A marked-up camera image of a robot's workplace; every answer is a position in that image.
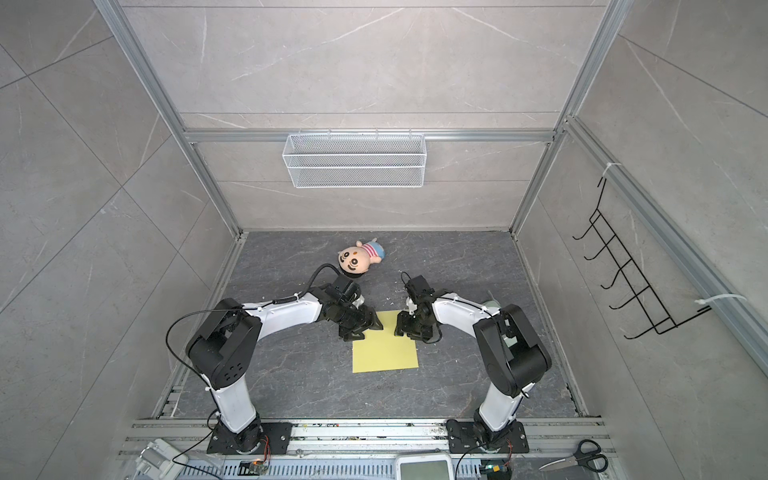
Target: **stuffed toy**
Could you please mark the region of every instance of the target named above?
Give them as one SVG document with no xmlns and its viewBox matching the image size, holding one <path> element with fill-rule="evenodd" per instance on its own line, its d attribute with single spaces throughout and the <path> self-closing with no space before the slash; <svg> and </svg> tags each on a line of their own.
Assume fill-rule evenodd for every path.
<svg viewBox="0 0 768 480">
<path fill-rule="evenodd" d="M 384 249 L 376 242 L 376 238 L 363 243 L 357 240 L 354 247 L 339 252 L 339 265 L 347 276 L 357 278 L 368 271 L 371 263 L 381 263 L 384 259 Z"/>
</svg>

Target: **black wire hook rack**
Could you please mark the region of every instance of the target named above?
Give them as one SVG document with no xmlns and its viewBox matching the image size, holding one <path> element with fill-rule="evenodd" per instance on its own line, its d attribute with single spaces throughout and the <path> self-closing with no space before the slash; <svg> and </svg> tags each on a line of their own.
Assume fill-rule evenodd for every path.
<svg viewBox="0 0 768 480">
<path fill-rule="evenodd" d="M 643 273 L 643 270 L 640 268 L 639 265 L 637 265 L 637 262 L 634 261 L 634 258 L 629 253 L 629 250 L 627 250 L 627 248 L 624 246 L 624 242 L 622 242 L 621 238 L 619 238 L 619 236 L 616 234 L 616 230 L 614 230 L 614 228 L 608 222 L 608 219 L 605 218 L 603 213 L 600 211 L 600 202 L 601 200 L 603 200 L 603 192 L 605 192 L 605 184 L 606 184 L 606 181 L 605 181 L 605 178 L 603 177 L 598 182 L 598 188 L 601 188 L 601 187 L 602 188 L 600 190 L 600 197 L 598 198 L 598 205 L 594 208 L 592 215 L 589 216 L 589 228 L 587 228 L 587 230 L 580 237 L 573 237 L 573 239 L 581 240 L 587 235 L 587 233 L 589 233 L 590 230 L 594 230 L 594 232 L 598 235 L 598 237 L 600 237 L 600 241 L 603 243 L 603 247 L 595 255 L 593 255 L 593 257 L 591 258 L 584 257 L 584 259 L 587 261 L 594 260 L 598 258 L 598 255 L 603 253 L 603 250 L 607 250 L 608 253 L 611 255 L 611 259 L 613 259 L 614 263 L 616 263 L 616 267 L 618 268 L 618 270 L 616 271 L 616 274 L 614 275 L 614 279 L 611 281 L 611 285 L 605 286 L 601 284 L 600 287 L 602 287 L 604 290 L 609 290 L 616 283 L 616 279 L 619 277 L 619 275 L 621 275 L 624 278 L 624 281 L 629 286 L 630 290 L 632 291 L 632 297 L 630 297 L 629 300 L 627 300 L 626 302 L 622 303 L 619 306 L 609 305 L 608 307 L 611 310 L 619 310 L 620 308 L 623 308 L 626 305 L 628 305 L 632 300 L 637 300 L 637 303 L 640 304 L 640 308 L 643 310 L 643 314 L 645 314 L 646 319 L 650 323 L 650 327 L 638 333 L 637 335 L 635 336 L 624 335 L 624 338 L 629 340 L 637 339 L 645 335 L 646 333 L 650 332 L 651 330 L 654 330 L 657 334 L 661 335 L 663 333 L 669 332 L 672 329 L 676 329 L 678 326 L 681 326 L 687 322 L 690 322 L 692 319 L 695 319 L 696 317 L 701 316 L 709 312 L 710 310 L 712 310 L 712 307 L 704 306 L 698 309 L 695 314 L 693 314 L 692 316 L 686 318 L 681 322 L 678 322 L 674 318 L 672 318 L 672 315 L 667 310 L 667 307 L 664 305 L 664 302 L 661 301 L 661 298 L 659 298 L 658 294 L 656 293 L 656 290 L 654 290 L 654 288 L 651 286 L 650 282 L 648 281 L 648 278 L 646 278 L 645 273 Z M 600 230 L 598 230 L 598 228 L 595 226 L 598 220 L 603 220 L 603 222 L 611 232 L 611 236 L 608 237 L 607 240 L 605 240 L 605 237 L 603 236 L 603 234 L 600 233 Z M 609 247 L 609 244 L 611 242 L 618 243 L 618 245 L 620 245 L 621 248 L 626 253 L 627 258 L 629 258 L 629 260 L 627 260 L 624 263 L 619 263 L 619 261 L 616 259 L 616 255 L 614 255 L 614 252 L 612 252 L 611 248 Z M 642 288 L 638 286 L 638 288 L 640 288 L 639 290 L 635 290 L 635 286 L 633 286 L 632 283 L 629 281 L 629 279 L 627 278 L 627 274 L 624 271 L 629 266 L 634 266 L 634 268 L 643 277 L 643 282 L 645 286 L 642 286 L 641 284 L 640 286 L 642 286 Z M 661 306 L 661 309 L 664 311 L 665 317 L 661 321 L 655 322 L 651 318 L 651 315 L 648 313 L 648 309 L 646 309 L 645 305 L 643 304 L 643 301 L 641 300 L 640 295 L 645 292 L 650 292 L 650 295 L 653 295 L 653 297 L 656 299 L 658 304 Z"/>
</svg>

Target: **gray marble wall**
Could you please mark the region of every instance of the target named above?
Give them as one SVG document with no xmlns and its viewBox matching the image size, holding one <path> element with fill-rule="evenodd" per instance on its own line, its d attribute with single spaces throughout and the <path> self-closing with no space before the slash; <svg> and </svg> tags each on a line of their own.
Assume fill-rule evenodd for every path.
<svg viewBox="0 0 768 480">
<path fill-rule="evenodd" d="M 567 141 L 521 236 L 588 411 L 606 417 L 634 478 L 650 478 L 649 458 L 655 468 L 664 468 L 655 478 L 762 478 L 768 379 L 720 319 L 707 313 L 664 335 L 624 338 L 650 324 L 637 302 L 620 310 L 608 307 L 621 305 L 631 292 L 621 277 L 611 289 L 601 287 L 616 273 L 607 252 L 584 259 L 600 249 L 597 235 L 573 239 L 587 229 L 599 194 L 595 186 L 601 172 L 592 162 Z M 672 317 L 680 321 L 694 314 L 696 290 L 610 185 L 601 211 Z M 598 228 L 607 238 L 607 228 L 602 223 Z M 551 253 L 553 244 L 561 255 Z M 611 252 L 625 261 L 615 241 Z M 635 286 L 641 283 L 636 270 L 630 268 L 628 276 Z M 642 300 L 656 320 L 664 318 L 651 295 Z M 633 404 L 650 416 L 630 414 Z"/>
<path fill-rule="evenodd" d="M 768 317 L 766 14 L 750 0 L 637 0 L 579 116 Z M 764 477 L 768 380 L 713 313 L 624 338 L 647 321 L 636 303 L 608 308 L 628 286 L 601 288 L 612 260 L 584 260 L 594 232 L 572 237 L 600 174 L 566 141 L 520 239 L 588 411 L 606 417 L 633 478 Z M 694 313 L 696 290 L 610 186 L 601 205 L 672 316 Z"/>
<path fill-rule="evenodd" d="M 245 229 L 506 230 L 541 142 L 434 142 L 420 188 L 297 189 L 281 143 L 200 144 Z"/>
<path fill-rule="evenodd" d="M 768 319 L 768 3 L 637 0 L 581 119 Z"/>
<path fill-rule="evenodd" d="M 123 5 L 190 126 L 552 127 L 605 2 Z"/>
<path fill-rule="evenodd" d="M 186 125 L 222 129 L 551 128 L 605 10 L 601 0 L 122 4 Z M 543 147 L 430 144 L 424 187 L 395 190 L 297 190 L 278 144 L 200 149 L 247 230 L 505 230 Z"/>
<path fill-rule="evenodd" d="M 90 0 L 5 2 L 0 125 L 0 477 L 103 478 L 232 238 Z"/>
</svg>

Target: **cable tie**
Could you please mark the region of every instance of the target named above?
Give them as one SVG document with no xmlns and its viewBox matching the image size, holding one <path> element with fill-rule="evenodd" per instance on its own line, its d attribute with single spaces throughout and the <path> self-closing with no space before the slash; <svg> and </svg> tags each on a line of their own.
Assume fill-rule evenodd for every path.
<svg viewBox="0 0 768 480">
<path fill-rule="evenodd" d="M 605 177 L 605 174 L 608 173 L 608 169 L 613 167 L 614 165 L 621 165 L 621 164 L 615 164 L 613 162 L 608 162 L 605 164 L 605 170 L 603 170 L 603 177 Z"/>
<path fill-rule="evenodd" d="M 709 302 L 713 302 L 714 300 L 719 300 L 721 298 L 737 298 L 740 300 L 746 300 L 744 295 L 738 295 L 736 293 L 721 293 L 720 295 L 711 296 L 710 298 L 694 300 L 694 302 L 698 303 L 699 305 L 706 305 Z"/>
</svg>

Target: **yellow paper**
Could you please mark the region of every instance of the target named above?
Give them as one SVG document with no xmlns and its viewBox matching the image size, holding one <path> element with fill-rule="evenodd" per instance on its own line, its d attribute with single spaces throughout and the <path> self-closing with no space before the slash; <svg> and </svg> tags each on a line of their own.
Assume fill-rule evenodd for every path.
<svg viewBox="0 0 768 480">
<path fill-rule="evenodd" d="M 352 342 L 352 373 L 418 369 L 416 342 L 395 336 L 399 310 L 376 312 L 384 330 L 366 330 L 366 339 Z"/>
</svg>

